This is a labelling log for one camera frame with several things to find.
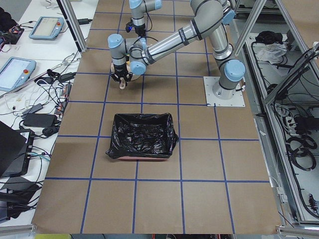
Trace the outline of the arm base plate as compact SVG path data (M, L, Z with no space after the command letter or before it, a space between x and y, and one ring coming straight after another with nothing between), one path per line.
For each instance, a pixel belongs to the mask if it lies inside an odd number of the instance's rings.
M220 77L203 77L206 105L208 107L245 107L240 83L233 90L225 90L219 85Z

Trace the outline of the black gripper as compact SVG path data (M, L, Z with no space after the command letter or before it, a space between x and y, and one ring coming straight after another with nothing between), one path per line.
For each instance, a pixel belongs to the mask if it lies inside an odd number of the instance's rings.
M126 82L130 82L133 74L128 71L127 65L111 65L111 77L116 82L120 82L121 78Z
M135 33L138 35L138 37L145 37L146 36L146 25L134 25L132 21L126 23L125 30L127 33L129 33L134 28Z

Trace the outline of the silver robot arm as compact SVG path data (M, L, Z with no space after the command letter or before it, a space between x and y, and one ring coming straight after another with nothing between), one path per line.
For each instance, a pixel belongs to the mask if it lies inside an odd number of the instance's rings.
M144 14L158 10L162 7L161 0L129 0L131 9L131 20L126 24L126 32L129 33L133 28L138 37L146 36L146 24Z
M209 38L213 47L213 57L220 71L220 79L214 85L218 96L222 92L235 91L245 73L244 64L234 59L233 46L229 43L224 26L234 18L235 12L227 0L192 0L190 6L194 13L189 24L178 29L169 37L147 45L144 15L161 8L160 0L131 0L132 26L137 38L125 39L120 34L108 37L111 51L111 77L123 89L133 75L143 75L147 66L165 56L190 45L194 41Z

